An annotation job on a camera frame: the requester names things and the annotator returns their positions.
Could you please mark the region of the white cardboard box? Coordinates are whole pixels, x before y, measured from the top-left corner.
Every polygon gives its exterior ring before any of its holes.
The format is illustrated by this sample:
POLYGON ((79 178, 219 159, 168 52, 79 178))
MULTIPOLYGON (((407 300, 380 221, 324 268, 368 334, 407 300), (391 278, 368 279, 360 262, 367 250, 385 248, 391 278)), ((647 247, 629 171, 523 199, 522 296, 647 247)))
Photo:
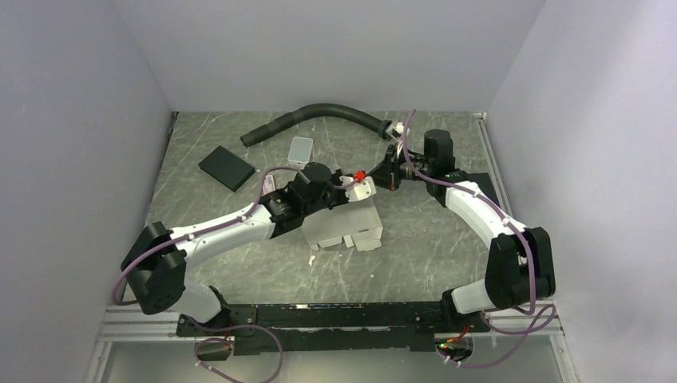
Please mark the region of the white cardboard box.
POLYGON ((356 251, 382 246, 383 225, 372 199, 318 211, 305 218, 301 230, 308 246, 316 251, 340 244, 356 251))

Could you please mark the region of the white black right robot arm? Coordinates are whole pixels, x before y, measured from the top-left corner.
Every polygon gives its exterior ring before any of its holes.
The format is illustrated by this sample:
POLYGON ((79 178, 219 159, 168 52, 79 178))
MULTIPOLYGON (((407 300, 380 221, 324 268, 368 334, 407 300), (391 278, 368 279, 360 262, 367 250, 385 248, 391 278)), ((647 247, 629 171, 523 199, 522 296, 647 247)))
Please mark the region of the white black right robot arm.
POLYGON ((439 313, 446 329, 461 330, 471 314, 481 311, 515 309, 533 314, 537 299, 555 293, 549 234, 510 217, 484 193, 477 173, 457 168, 449 132, 426 132, 421 153, 403 143, 390 145, 383 160, 367 174, 377 186, 390 191, 404 180, 425 182, 427 192, 468 224, 486 245, 489 254, 484 276, 442 295, 439 313))

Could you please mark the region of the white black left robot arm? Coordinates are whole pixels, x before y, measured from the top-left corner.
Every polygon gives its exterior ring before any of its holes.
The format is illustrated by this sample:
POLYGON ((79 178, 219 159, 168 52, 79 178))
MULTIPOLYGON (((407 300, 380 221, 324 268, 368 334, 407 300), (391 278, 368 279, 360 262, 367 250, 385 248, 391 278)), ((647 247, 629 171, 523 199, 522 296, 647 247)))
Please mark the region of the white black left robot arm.
POLYGON ((223 296, 211 287, 190 286, 187 271, 237 247, 293 231, 318 211, 349 203, 348 191, 365 177, 363 171, 346 176, 309 163, 296 169, 285 187, 260 191, 253 203, 231 214, 186 227, 151 223, 124 258, 116 283, 127 283, 134 295, 131 303, 146 315, 177 309, 206 333, 221 334, 230 321, 223 296))

